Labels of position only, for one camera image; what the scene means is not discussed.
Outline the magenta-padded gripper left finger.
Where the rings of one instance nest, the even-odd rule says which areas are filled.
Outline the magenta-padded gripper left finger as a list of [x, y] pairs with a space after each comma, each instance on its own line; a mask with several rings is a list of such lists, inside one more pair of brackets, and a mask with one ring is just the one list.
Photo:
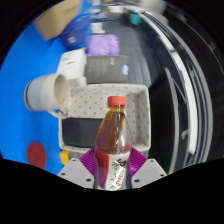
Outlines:
[[80, 158], [71, 158], [58, 176], [84, 188], [97, 188], [97, 160], [91, 149]]

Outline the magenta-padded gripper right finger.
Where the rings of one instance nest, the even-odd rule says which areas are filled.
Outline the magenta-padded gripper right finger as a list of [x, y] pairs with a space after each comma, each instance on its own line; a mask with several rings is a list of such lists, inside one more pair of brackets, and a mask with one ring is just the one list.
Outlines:
[[132, 149], [126, 175], [127, 188], [141, 188], [166, 176], [166, 172], [155, 159], [146, 159]]

